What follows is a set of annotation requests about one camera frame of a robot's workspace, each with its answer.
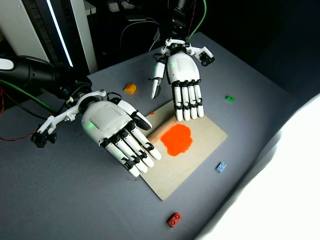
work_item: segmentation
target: gray tabletop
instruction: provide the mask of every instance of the gray tabletop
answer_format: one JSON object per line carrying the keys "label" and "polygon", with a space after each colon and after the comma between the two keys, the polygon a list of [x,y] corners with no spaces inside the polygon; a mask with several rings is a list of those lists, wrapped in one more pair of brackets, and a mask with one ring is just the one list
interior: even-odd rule
{"label": "gray tabletop", "polygon": [[[254,161],[259,151],[292,112],[295,99],[252,67],[201,33],[194,46],[206,46],[215,62],[199,67],[205,114],[228,138],[166,200],[161,201],[142,178],[132,178],[82,131],[81,116],[61,123],[57,142],[44,149],[29,139],[0,141],[0,238],[4,240],[187,240],[193,239]],[[122,94],[143,114],[172,99],[162,83],[150,99],[155,64],[152,51],[89,76],[93,90]],[[128,83],[137,92],[123,92]],[[225,96],[236,98],[235,103]],[[49,93],[40,96],[58,108]],[[24,103],[44,113],[31,101]],[[20,137],[37,128],[38,119],[13,107],[0,115],[0,136]],[[227,163],[223,173],[215,170]],[[174,212],[183,219],[175,228],[166,221]]]}

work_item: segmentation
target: robotic arm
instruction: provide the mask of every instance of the robotic arm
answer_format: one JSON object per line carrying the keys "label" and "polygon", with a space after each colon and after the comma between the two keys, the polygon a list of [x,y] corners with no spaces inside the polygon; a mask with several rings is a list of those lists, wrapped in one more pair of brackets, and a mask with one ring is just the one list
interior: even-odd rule
{"label": "robotic arm", "polygon": [[[138,177],[140,172],[146,173],[148,167],[152,168],[154,161],[146,151],[156,160],[161,159],[161,154],[137,128],[149,130],[152,128],[151,123],[132,105],[122,100],[120,95],[106,93],[103,89],[92,92],[88,78],[78,81],[67,78],[71,75],[66,73],[68,71],[58,70],[40,60],[0,58],[0,79],[15,85],[45,88],[58,98],[70,102],[65,112],[49,116],[38,128],[31,138],[36,146],[44,148],[47,141],[54,143],[57,139],[54,133],[57,124],[62,121],[72,122],[77,114],[83,114],[81,125],[84,132],[116,158],[131,175]],[[111,94],[117,97],[110,99]]]}
{"label": "robotic arm", "polygon": [[161,57],[157,59],[152,78],[151,98],[156,98],[161,90],[160,84],[164,78],[165,70],[169,84],[172,86],[172,95],[175,116],[178,121],[189,121],[204,116],[203,99],[199,83],[201,82],[198,67],[191,56],[206,67],[215,58],[204,46],[193,47],[186,41],[184,7],[187,0],[179,0],[173,11],[172,31],[173,38],[165,41],[161,48]]}

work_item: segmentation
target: robotic hand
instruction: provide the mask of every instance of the robotic hand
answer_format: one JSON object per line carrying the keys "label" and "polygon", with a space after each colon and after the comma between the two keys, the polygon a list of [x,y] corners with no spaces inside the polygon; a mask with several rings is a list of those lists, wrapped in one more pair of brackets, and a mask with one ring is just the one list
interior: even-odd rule
{"label": "robotic hand", "polygon": [[46,122],[32,136],[32,141],[43,148],[47,141],[55,139],[53,131],[62,121],[72,122],[76,114],[83,113],[81,120],[84,132],[99,146],[105,148],[134,177],[146,173],[154,166],[154,161],[143,148],[156,160],[161,159],[159,151],[149,142],[137,126],[144,130],[152,128],[151,123],[132,105],[114,97],[101,100],[106,92],[90,92],[83,95],[75,106]]}
{"label": "robotic hand", "polygon": [[205,67],[214,61],[214,55],[206,47],[193,47],[184,40],[172,38],[165,41],[160,52],[162,57],[157,59],[150,79],[153,81],[151,98],[159,95],[166,69],[169,84],[172,86],[176,119],[189,121],[190,118],[203,117],[204,106],[199,85],[201,79],[191,56],[195,56]]}

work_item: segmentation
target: orange play dough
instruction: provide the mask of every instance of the orange play dough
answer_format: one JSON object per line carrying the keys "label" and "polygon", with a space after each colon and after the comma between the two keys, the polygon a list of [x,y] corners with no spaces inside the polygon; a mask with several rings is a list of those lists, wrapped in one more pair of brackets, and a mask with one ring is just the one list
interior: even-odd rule
{"label": "orange play dough", "polygon": [[190,128],[182,124],[171,127],[160,140],[166,146],[170,156],[185,153],[193,142]]}

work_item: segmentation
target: blue toy brick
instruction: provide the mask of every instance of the blue toy brick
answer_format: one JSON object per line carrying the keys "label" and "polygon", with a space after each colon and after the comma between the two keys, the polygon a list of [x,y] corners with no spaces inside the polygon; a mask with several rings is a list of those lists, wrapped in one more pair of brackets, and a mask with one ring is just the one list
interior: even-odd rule
{"label": "blue toy brick", "polygon": [[219,166],[216,168],[216,170],[217,170],[219,173],[221,173],[221,172],[225,169],[226,166],[227,166],[227,164],[222,161],[222,162],[220,162],[220,164],[219,164]]}

